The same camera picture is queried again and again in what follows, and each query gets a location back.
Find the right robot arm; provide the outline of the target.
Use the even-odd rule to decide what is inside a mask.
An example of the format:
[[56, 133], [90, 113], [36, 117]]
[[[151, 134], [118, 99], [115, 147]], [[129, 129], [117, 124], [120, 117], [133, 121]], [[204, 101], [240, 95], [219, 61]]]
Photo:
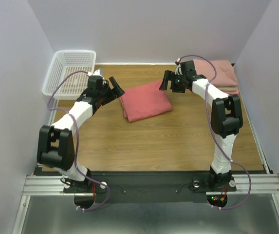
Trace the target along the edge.
[[206, 114], [215, 142], [214, 157], [211, 163], [207, 185], [219, 188], [230, 182], [234, 141], [243, 126], [241, 100], [238, 95], [229, 95], [215, 87], [204, 76], [197, 73], [194, 61], [176, 62], [176, 70], [166, 70], [160, 90], [170, 89], [174, 93], [184, 93], [187, 89], [205, 100]]

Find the red t shirt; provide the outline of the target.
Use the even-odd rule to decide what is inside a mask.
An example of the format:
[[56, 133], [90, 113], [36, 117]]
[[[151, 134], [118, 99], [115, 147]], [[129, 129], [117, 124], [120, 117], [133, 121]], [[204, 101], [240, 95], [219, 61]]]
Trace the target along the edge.
[[128, 88], [120, 98], [124, 118], [129, 122], [154, 117], [173, 110], [161, 81]]

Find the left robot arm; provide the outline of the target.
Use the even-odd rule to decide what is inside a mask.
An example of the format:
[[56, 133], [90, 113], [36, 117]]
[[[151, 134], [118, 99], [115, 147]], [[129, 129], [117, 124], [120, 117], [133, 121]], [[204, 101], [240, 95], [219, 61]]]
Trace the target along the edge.
[[52, 125], [40, 128], [37, 161], [53, 168], [68, 178], [66, 184], [79, 182], [87, 187], [99, 184], [107, 188], [106, 182], [91, 178], [91, 171], [77, 162], [79, 127], [91, 118], [97, 110], [123, 96], [124, 90], [114, 77], [105, 79], [102, 75], [89, 75], [87, 88], [77, 98], [70, 110]]

